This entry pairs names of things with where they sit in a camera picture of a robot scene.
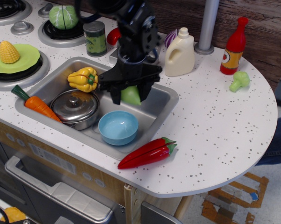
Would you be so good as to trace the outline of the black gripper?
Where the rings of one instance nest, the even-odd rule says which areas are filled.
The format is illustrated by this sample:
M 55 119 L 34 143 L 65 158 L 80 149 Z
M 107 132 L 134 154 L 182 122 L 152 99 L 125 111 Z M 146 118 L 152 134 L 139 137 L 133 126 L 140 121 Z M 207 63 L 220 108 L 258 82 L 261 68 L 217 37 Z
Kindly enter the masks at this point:
M 98 88 L 110 92 L 116 105 L 121 103 L 121 91 L 128 86 L 137 86 L 140 101 L 147 99 L 152 85 L 160 81 L 162 67 L 145 63 L 146 56 L 132 59 L 122 47 L 117 49 L 117 62 L 110 70 L 98 77 Z

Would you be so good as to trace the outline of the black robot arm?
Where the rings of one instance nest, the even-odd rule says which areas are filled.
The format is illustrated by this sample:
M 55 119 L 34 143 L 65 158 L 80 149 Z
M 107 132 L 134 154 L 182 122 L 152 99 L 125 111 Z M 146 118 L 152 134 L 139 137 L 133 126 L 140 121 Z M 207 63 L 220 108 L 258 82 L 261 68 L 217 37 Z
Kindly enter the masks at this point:
M 121 34 L 116 65 L 99 76 L 98 88 L 108 91 L 113 103 L 119 105 L 121 91 L 136 86 L 144 101 L 162 72 L 162 67 L 145 63 L 161 40 L 153 8 L 146 0 L 91 0 L 89 4 L 96 13 L 80 17 L 82 23 L 110 17 L 117 21 Z

